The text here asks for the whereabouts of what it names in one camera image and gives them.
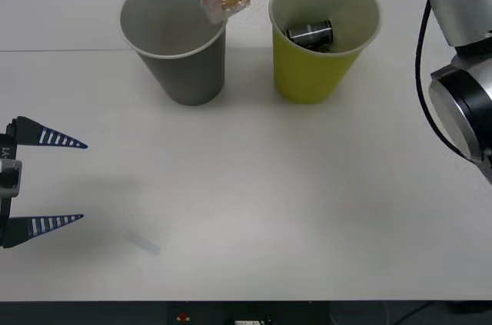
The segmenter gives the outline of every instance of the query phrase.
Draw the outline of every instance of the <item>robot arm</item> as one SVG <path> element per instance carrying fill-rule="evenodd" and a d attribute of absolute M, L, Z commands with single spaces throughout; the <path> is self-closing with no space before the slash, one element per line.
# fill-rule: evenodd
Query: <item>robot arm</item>
<path fill-rule="evenodd" d="M 492 181 L 492 0 L 429 1 L 457 52 L 450 65 L 432 74 L 430 100 L 457 153 Z"/>

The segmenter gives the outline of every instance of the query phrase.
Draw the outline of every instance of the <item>paper cup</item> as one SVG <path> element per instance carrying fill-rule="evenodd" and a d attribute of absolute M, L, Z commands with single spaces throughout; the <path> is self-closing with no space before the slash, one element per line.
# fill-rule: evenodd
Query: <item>paper cup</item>
<path fill-rule="evenodd" d="M 120 26 L 177 103 L 207 103 L 224 87 L 226 22 L 211 24 L 198 0 L 126 0 Z"/>
<path fill-rule="evenodd" d="M 275 85 L 298 104 L 317 104 L 330 96 L 381 26 L 376 0 L 271 0 L 269 14 Z M 325 20 L 333 25 L 331 53 L 302 48 L 284 35 L 287 29 Z"/>

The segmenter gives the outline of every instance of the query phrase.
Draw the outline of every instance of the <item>gray paper cup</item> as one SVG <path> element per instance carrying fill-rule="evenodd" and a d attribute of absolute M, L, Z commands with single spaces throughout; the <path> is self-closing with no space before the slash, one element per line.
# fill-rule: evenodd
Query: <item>gray paper cup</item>
<path fill-rule="evenodd" d="M 225 26 L 198 0 L 126 0 L 121 33 L 179 104 L 205 104 L 224 87 Z"/>

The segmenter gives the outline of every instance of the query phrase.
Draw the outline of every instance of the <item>white table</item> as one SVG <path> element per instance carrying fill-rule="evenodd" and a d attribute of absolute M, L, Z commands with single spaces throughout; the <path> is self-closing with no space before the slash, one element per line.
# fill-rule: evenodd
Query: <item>white table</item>
<path fill-rule="evenodd" d="M 3 50 L 124 48 L 116 0 L 82 16 L 13 1 Z M 425 0 L 381 0 L 381 36 L 318 106 L 275 93 L 255 2 L 229 25 L 226 88 L 199 108 L 131 51 L 0 54 L 0 124 L 29 116 L 90 147 L 19 148 L 12 215 L 85 218 L 0 250 L 0 300 L 490 299 L 490 185 L 414 92 Z M 435 22 L 425 51 L 425 72 L 452 54 Z"/>

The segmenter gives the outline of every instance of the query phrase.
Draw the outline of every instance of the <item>yellow paper cup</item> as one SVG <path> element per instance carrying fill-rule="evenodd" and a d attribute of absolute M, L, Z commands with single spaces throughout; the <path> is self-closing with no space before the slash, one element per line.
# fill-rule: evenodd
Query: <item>yellow paper cup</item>
<path fill-rule="evenodd" d="M 318 104 L 328 98 L 381 27 L 377 0 L 270 0 L 269 14 L 275 86 L 298 104 Z M 325 20 L 333 25 L 330 53 L 307 50 L 284 35 L 287 29 Z"/>

